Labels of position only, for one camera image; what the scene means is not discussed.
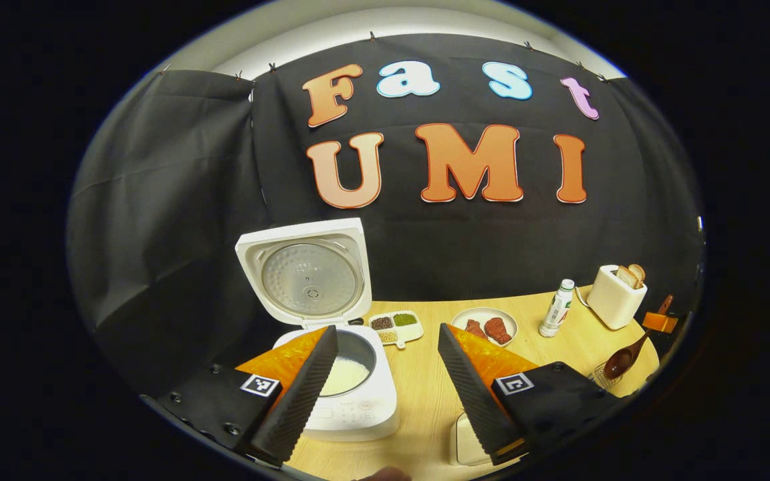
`black backdrop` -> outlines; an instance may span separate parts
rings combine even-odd
[[[430,65],[440,91],[377,94],[379,67],[404,59]],[[532,97],[495,95],[481,70],[486,61],[522,67]],[[348,113],[309,128],[302,84],[348,63],[366,72],[343,102]],[[590,91],[598,121],[575,106],[560,84],[566,77]],[[431,122],[454,125],[471,148],[489,124],[519,129],[525,198],[489,202],[459,192],[452,202],[423,201],[426,146],[414,131]],[[367,132],[385,137],[382,191],[360,209],[326,204],[306,149],[342,143],[340,182],[355,188],[358,157],[346,145]],[[586,144],[584,203],[556,198],[556,134]],[[676,310],[691,308],[703,248],[696,190],[684,149],[630,80],[600,82],[512,43],[401,35],[317,52],[254,82],[152,74],[119,103],[86,152],[68,214],[68,259],[89,330],[138,391],[159,395],[232,341],[244,359],[281,329],[263,316],[235,258],[233,243],[244,232],[360,216],[374,299],[389,301],[548,292],[566,277],[592,283],[600,265],[638,263],[650,287],[641,317],[669,293]]]

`white plate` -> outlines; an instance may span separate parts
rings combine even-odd
[[[474,307],[457,314],[450,323],[465,331],[465,326],[468,325],[468,319],[474,319],[480,323],[480,329],[483,329],[486,327],[486,321],[492,319],[492,317],[500,317],[504,320],[504,327],[507,328],[507,334],[510,334],[510,341],[507,341],[504,344],[498,344],[498,341],[495,341],[495,339],[490,337],[489,342],[501,347],[507,346],[507,344],[513,342],[513,339],[516,338],[516,334],[519,334],[519,325],[516,324],[516,320],[513,319],[513,316],[504,311],[499,311],[498,309],[493,309],[491,307]]]
[[[413,323],[413,325],[397,326],[394,322],[394,316],[397,314],[411,314],[415,317],[415,319],[418,319],[418,322]],[[388,346],[388,344],[397,344],[398,349],[404,349],[406,348],[406,342],[414,341],[424,335],[424,326],[421,325],[421,319],[414,311],[394,311],[393,313],[383,313],[376,314],[375,316],[369,316],[367,320],[367,326],[370,326],[370,321],[373,319],[378,319],[379,317],[391,317],[391,322],[394,324],[394,327],[389,329],[381,329],[381,331],[393,331],[395,334],[397,334],[397,341],[382,342],[383,346]]]

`orange object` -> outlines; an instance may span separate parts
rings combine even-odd
[[[311,351],[317,346],[327,328],[320,328],[317,331],[300,335],[288,341],[287,344],[276,347],[271,351],[266,351],[260,354],[260,356],[236,366],[237,371],[262,375],[263,377],[281,381],[281,393],[275,399],[272,408],[269,408],[270,412],[275,406],[278,406],[281,398],[284,397],[284,393],[287,393],[287,390],[290,389],[291,384],[296,380],[296,375],[302,369],[302,365],[308,359],[308,356],[311,355]]]
[[[539,366],[519,356],[519,354],[511,353],[504,347],[496,346],[492,342],[477,337],[470,332],[462,331],[462,329],[452,325],[447,325],[447,328],[450,329],[453,337],[459,342],[459,347],[462,347],[463,352],[468,356],[468,360],[471,361],[471,365],[477,371],[477,374],[480,375],[483,384],[489,390],[495,402],[498,403],[501,411],[507,413],[504,405],[498,401],[495,392],[492,390],[492,383],[494,383],[495,378],[529,371]]]
[[[661,303],[661,307],[658,309],[658,313],[647,313],[644,316],[644,328],[653,329],[653,331],[661,332],[673,332],[673,328],[676,327],[676,321],[678,317],[667,317],[667,309],[670,308],[670,303],[673,302],[673,296],[669,295],[664,302]]]
[[[673,332],[678,317],[667,317],[663,314],[647,313],[644,317],[644,327],[653,331]]]

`white wall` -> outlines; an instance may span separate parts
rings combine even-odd
[[[253,79],[268,72],[269,63],[281,65],[322,49],[369,39],[370,31],[376,37],[404,33],[459,33],[518,45],[527,40],[539,51],[571,60],[546,37],[494,19],[455,10],[387,8],[343,13],[295,28],[239,53],[215,67],[214,71],[235,75],[242,70],[243,78]]]
[[[607,78],[624,74],[563,31],[523,10],[492,0],[276,0],[230,19],[161,63],[253,79],[322,49],[404,33],[488,37],[556,55]]]

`white rice cooker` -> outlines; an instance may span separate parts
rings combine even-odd
[[[310,222],[250,232],[239,264],[272,317],[302,326],[274,347],[323,326],[337,328],[338,353],[303,436],[370,441],[397,431],[397,391],[379,335],[349,321],[372,303],[361,219]]]

